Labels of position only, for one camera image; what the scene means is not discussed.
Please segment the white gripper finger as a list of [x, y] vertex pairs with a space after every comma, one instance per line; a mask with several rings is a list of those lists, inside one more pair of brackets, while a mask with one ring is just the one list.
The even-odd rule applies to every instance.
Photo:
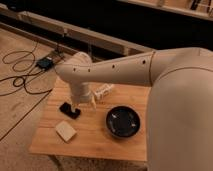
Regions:
[[90, 106], [93, 108], [93, 110], [96, 110], [96, 102], [94, 99], [90, 100]]
[[71, 112], [72, 113], [77, 113], [76, 111], [78, 110], [78, 104], [71, 104]]

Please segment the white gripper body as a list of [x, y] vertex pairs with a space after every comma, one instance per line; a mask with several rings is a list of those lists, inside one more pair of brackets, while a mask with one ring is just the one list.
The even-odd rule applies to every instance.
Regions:
[[92, 92], [88, 83], [70, 84], [71, 101], [73, 104], [89, 103], [92, 99]]

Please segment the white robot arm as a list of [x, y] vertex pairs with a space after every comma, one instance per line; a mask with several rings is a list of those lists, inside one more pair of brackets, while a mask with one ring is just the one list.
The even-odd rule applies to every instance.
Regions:
[[56, 72], [75, 104], [90, 101], [91, 82], [149, 87], [148, 171], [213, 171], [213, 50], [155, 50], [96, 63], [78, 52]]

